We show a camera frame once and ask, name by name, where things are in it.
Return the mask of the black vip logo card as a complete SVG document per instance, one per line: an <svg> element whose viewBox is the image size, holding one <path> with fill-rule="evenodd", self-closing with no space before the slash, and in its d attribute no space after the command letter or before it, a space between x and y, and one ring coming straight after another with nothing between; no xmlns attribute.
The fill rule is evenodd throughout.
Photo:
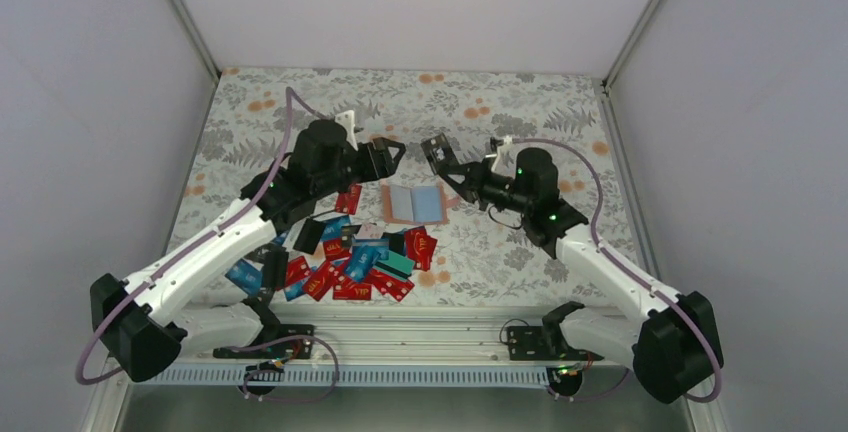
<svg viewBox="0 0 848 432"><path fill-rule="evenodd" d="M453 148L444 134L423 140L421 142L421 148L429 163L440 164L455 160Z"/></svg>

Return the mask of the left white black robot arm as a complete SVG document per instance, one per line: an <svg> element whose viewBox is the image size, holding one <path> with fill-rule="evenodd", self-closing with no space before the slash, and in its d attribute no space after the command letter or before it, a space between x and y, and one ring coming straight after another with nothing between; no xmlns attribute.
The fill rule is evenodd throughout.
<svg viewBox="0 0 848 432"><path fill-rule="evenodd" d="M358 143L352 127L334 119L285 133L269 168L188 242L124 279L106 273L91 284L93 336L84 351L102 344L135 382L159 375L197 336L177 323L195 293L311 216L321 199L392 176L405 152L382 137Z"/></svg>

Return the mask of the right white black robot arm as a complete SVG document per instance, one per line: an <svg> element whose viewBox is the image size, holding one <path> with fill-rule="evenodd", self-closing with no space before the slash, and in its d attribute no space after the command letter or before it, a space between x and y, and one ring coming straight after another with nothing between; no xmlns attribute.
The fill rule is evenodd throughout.
<svg viewBox="0 0 848 432"><path fill-rule="evenodd" d="M505 139L493 141L492 154L467 163L443 135L424 140L421 148L434 174L463 200L518 213L533 245L586 275L623 314L611 319L577 302L559 306L542 319L544 351L555 359L577 350L596 353L632 372L665 404L681 397L716 400L723 352L710 301L699 292L680 293L610 247L598 231L600 213L586 217L561 197L559 169L543 148L546 140L520 143L511 177L495 171Z"/></svg>

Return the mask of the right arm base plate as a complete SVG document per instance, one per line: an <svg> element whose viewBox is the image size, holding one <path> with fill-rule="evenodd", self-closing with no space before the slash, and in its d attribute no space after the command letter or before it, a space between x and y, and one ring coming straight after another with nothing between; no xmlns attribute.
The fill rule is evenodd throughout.
<svg viewBox="0 0 848 432"><path fill-rule="evenodd" d="M511 361L587 361L602 360L603 357L585 350L570 347L556 332L549 336L541 326L509 326L505 342Z"/></svg>

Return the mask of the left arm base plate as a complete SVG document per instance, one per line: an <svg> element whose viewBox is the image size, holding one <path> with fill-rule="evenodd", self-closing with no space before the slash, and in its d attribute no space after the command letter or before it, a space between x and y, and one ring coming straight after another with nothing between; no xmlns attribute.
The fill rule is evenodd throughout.
<svg viewBox="0 0 848 432"><path fill-rule="evenodd" d="M273 328L264 328L259 336L246 350L235 350L232 347L214 349L212 356L216 359L250 359L250 360L289 360L309 359L312 353L311 339L297 339L278 342L278 339L291 336L312 336L315 326L312 324L283 324Z"/></svg>

